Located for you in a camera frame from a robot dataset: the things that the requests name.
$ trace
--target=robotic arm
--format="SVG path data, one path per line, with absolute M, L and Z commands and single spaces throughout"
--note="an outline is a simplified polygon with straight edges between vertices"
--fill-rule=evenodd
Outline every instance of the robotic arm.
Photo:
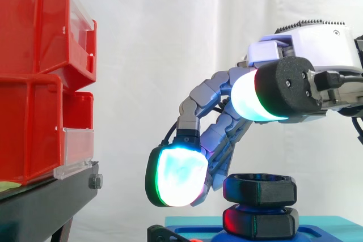
M 362 50 L 363 38 L 353 39 L 344 23 L 322 20 L 279 28 L 251 44 L 237 67 L 215 73 L 181 103 L 176 124 L 149 157 L 151 203 L 196 206 L 211 187 L 220 189 L 252 122 L 306 122 L 334 110 L 352 117 L 362 141 Z M 220 116 L 200 135 L 200 118 L 212 110 Z

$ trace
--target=white backdrop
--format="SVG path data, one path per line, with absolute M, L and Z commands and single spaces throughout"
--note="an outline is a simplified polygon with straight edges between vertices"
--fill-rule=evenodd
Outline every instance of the white backdrop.
M 81 2 L 98 23 L 98 82 L 87 90 L 95 96 L 95 159 L 104 186 L 75 217 L 70 242 L 143 242 L 148 226 L 163 224 L 165 216 L 221 215 L 231 205 L 221 191 L 194 208 L 157 208 L 146 198 L 149 152 L 175 122 L 180 102 L 284 24 L 345 20 L 354 35 L 363 34 L 363 0 Z M 300 214 L 363 224 L 363 147 L 356 136 L 350 119 L 335 113 L 308 124 L 252 125 L 230 172 L 291 175 Z

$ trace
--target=bolt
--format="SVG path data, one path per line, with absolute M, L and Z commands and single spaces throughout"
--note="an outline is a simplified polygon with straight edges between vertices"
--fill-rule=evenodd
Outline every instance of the bolt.
M 103 185 L 103 175 L 102 174 L 92 174 L 90 176 L 90 181 L 88 183 L 91 189 L 101 189 Z
M 156 242 L 164 242 L 164 241 L 165 241 L 165 238 L 162 236 L 158 236 L 156 239 Z

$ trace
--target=stacked storage bins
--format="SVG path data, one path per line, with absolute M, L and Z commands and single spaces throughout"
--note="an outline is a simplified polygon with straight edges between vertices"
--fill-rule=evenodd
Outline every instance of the stacked storage bins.
M 78 0 L 0 0 L 0 182 L 63 179 L 93 157 L 96 23 Z

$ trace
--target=black plastic part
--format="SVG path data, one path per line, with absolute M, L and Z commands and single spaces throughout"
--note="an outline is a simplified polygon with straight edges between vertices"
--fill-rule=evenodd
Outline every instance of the black plastic part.
M 49 179 L 0 193 L 0 241 L 45 241 L 97 195 L 88 187 L 98 164 L 64 180 Z
M 190 242 L 190 240 L 163 226 L 153 225 L 147 229 L 147 242 Z
M 223 182 L 223 197 L 227 201 L 255 208 L 277 208 L 296 203 L 297 187 L 289 176 L 231 174 Z
M 324 71 L 315 75 L 314 82 L 318 91 L 336 89 L 343 85 L 343 77 L 338 72 Z
M 353 108 L 343 108 L 338 111 L 342 116 L 347 117 L 363 117 L 363 106 Z
M 172 143 L 194 150 L 200 150 L 200 139 L 198 130 L 178 129 Z
M 158 207 L 167 207 L 165 203 L 161 201 L 158 195 L 158 189 L 156 185 L 157 166 L 160 154 L 167 146 L 159 146 L 154 148 L 149 156 L 145 173 L 145 192 L 149 201 Z
M 234 205 L 223 212 L 223 229 L 250 240 L 291 239 L 298 228 L 298 212 L 288 207 L 280 213 L 260 214 L 241 211 Z
M 255 75 L 255 89 L 262 106 L 280 117 L 319 112 L 321 105 L 311 97 L 310 83 L 302 76 L 309 70 L 314 71 L 313 65 L 301 57 L 284 57 L 261 66 Z

